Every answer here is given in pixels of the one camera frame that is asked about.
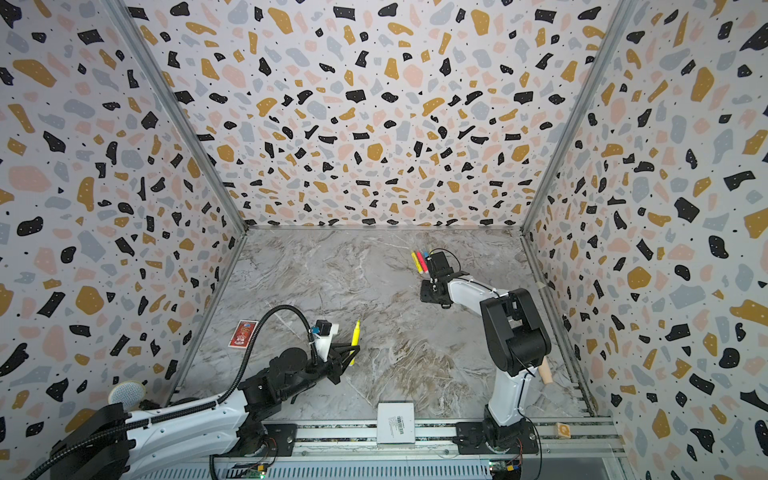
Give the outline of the yellow highlighter pen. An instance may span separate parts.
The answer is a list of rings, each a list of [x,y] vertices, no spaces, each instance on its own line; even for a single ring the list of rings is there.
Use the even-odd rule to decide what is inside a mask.
[[[412,260],[413,260],[413,262],[414,262],[414,264],[415,264],[415,266],[417,268],[418,273],[419,274],[423,274],[423,269],[422,269],[421,263],[420,263],[420,261],[419,261],[419,259],[417,257],[416,252],[412,251],[411,252],[411,257],[412,257]]]
[[[355,328],[353,331],[351,346],[358,346],[360,341],[360,333],[361,333],[361,321],[358,320],[355,324]],[[350,362],[350,366],[355,364],[355,360],[352,359]]]

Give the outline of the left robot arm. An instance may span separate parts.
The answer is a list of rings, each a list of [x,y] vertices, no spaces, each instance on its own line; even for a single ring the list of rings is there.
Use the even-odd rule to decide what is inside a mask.
[[[266,437],[264,420],[284,402],[323,379],[339,383],[359,351],[333,343],[325,358],[311,362],[305,350],[289,348],[229,395],[134,412],[108,405],[57,442],[29,476],[137,479],[195,458],[221,456],[250,438]]]

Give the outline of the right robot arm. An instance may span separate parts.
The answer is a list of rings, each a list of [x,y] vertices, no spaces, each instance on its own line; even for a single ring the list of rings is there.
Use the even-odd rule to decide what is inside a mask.
[[[487,350],[496,367],[493,393],[480,422],[456,424],[454,443],[463,455],[537,453],[537,431],[524,414],[524,403],[552,344],[531,294],[518,288],[503,292],[455,270],[446,251],[412,255],[421,281],[420,300],[443,309],[459,305],[480,316]]]

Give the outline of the pink highlighter pen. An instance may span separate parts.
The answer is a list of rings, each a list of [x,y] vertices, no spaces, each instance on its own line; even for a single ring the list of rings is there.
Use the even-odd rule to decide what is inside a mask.
[[[427,268],[427,265],[426,265],[426,261],[425,261],[424,256],[422,255],[422,253],[420,251],[416,251],[416,257],[417,257],[417,260],[418,260],[418,263],[419,263],[420,271],[422,273],[428,273],[428,268]]]

